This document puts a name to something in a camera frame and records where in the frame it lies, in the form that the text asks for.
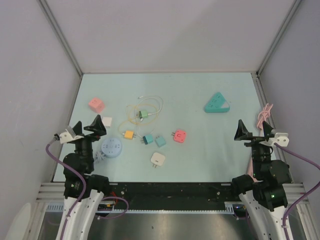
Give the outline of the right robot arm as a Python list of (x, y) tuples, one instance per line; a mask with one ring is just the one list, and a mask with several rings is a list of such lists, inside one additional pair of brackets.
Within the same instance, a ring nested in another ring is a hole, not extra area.
[(251, 148), (252, 175), (244, 174), (231, 181), (230, 194), (243, 201), (260, 240), (288, 240), (293, 234), (287, 217), (288, 200), (283, 185), (291, 183), (289, 165), (272, 159), (273, 147), (287, 147), (288, 133), (277, 132), (263, 122), (263, 136), (254, 136), (242, 120), (234, 139)]

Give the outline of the white square adapter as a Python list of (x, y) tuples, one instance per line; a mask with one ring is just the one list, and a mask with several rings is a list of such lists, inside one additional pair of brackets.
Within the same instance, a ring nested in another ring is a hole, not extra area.
[(166, 160), (166, 157), (163, 154), (158, 152), (154, 152), (150, 158), (150, 162), (152, 163), (152, 166), (154, 168), (161, 167), (164, 164), (165, 160)]

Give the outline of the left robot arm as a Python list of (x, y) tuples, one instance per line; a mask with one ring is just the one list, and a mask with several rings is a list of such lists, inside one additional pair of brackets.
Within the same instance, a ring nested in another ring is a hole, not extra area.
[(88, 126), (82, 126), (78, 121), (74, 127), (68, 126), (64, 132), (55, 135), (60, 144), (74, 145), (74, 151), (58, 161), (65, 177), (58, 240), (86, 240), (100, 201), (110, 196), (109, 179), (93, 174), (92, 144), (106, 134), (102, 118), (97, 115)]

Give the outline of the blue round power strip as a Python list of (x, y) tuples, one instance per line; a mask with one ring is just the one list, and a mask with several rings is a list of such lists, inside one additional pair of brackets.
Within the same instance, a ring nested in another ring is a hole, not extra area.
[(121, 140), (117, 137), (108, 137), (100, 144), (95, 155), (94, 164), (98, 164), (106, 159), (118, 157), (123, 149)]

